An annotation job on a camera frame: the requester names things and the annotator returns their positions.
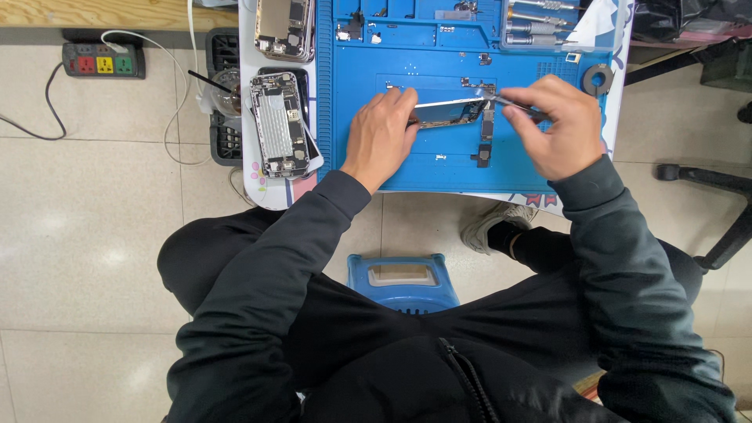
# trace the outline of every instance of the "hand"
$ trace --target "hand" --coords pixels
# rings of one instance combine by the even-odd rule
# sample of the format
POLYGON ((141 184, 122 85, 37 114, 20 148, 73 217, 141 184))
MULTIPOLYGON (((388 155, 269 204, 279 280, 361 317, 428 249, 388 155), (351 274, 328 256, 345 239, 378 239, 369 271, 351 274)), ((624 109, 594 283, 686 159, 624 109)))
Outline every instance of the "hand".
POLYGON ((340 170, 375 193, 410 153, 418 125, 405 127, 417 103, 418 94, 412 88, 404 93, 390 88, 361 107, 350 124, 347 159, 340 170))
POLYGON ((594 97, 554 75, 544 76, 529 88, 506 88, 499 93, 551 116, 553 125, 543 133, 519 108, 502 110, 542 177, 558 181, 601 158, 601 110, 594 97))

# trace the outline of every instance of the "power strip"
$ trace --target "power strip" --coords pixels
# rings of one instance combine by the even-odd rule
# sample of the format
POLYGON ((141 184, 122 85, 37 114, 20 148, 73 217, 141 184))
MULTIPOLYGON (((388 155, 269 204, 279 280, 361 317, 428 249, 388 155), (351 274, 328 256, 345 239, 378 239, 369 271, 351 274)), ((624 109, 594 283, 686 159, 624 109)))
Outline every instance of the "power strip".
POLYGON ((144 49, 133 44, 123 47, 128 51, 118 53, 105 44, 65 43, 63 68, 72 77, 146 79, 144 49))

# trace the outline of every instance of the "white desk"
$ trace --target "white desk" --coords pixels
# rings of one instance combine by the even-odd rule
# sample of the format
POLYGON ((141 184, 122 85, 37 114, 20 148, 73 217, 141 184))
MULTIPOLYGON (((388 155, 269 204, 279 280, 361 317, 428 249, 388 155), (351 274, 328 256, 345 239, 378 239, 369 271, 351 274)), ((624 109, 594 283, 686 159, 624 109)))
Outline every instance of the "white desk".
MULTIPOLYGON (((254 28, 256 27, 256 2, 255 0, 243 0, 240 4, 240 72, 241 72, 241 95, 243 104, 250 92, 250 79, 256 75, 259 68, 264 66, 300 67, 308 71, 310 121, 311 131, 316 135, 316 65, 315 62, 301 65, 294 62, 281 62, 264 57, 253 46, 254 28)), ((611 91, 606 96, 605 125, 603 126, 602 141, 605 152, 610 157, 614 156, 614 144, 616 142, 616 128, 619 121, 619 107, 624 89, 624 75, 626 67, 626 54, 629 49, 629 37, 632 34, 632 18, 634 15, 634 2, 627 4, 628 15, 624 26, 624 35, 619 50, 614 54, 611 69, 614 71, 614 82, 611 91)), ((248 196, 258 205, 272 210, 284 210, 295 202, 303 193, 310 190, 316 184, 316 175, 307 180, 263 178, 258 171, 261 157, 256 127, 250 118, 250 112, 243 108, 243 180, 248 196)), ((536 207, 555 215, 562 214, 562 204, 558 196, 550 194, 512 194, 512 193, 469 193, 467 195, 481 196, 486 198, 500 199, 516 204, 536 207)))

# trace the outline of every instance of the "black pants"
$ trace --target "black pants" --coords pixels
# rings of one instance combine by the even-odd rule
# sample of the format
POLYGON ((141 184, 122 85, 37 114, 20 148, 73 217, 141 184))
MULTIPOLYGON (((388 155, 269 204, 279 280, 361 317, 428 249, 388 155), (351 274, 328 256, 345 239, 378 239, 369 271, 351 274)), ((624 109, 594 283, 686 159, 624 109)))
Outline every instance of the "black pants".
MULTIPOLYGON (((255 208, 185 225, 159 253, 157 266, 165 287, 193 314, 225 265, 279 216, 255 208)), ((676 247, 661 245, 693 302, 702 283, 701 269, 676 247)), ((596 346, 583 310, 569 235, 537 227, 520 235, 513 248, 515 257, 537 275, 472 303, 428 315, 393 311, 324 274, 314 276, 283 339, 294 386, 299 391, 313 388, 355 358, 422 334, 483 342, 567 383, 596 372, 596 346)))

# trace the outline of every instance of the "black jacket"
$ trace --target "black jacket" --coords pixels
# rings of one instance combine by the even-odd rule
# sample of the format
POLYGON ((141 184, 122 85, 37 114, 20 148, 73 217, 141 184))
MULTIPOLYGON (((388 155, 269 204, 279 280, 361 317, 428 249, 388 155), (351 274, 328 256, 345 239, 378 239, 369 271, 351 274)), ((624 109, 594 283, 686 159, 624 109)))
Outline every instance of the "black jacket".
POLYGON ((572 221, 605 408, 494 348, 419 336, 349 363, 303 409, 280 338, 370 201, 334 171, 230 261, 178 332, 169 421, 734 421, 718 359, 608 157, 550 185, 572 221))

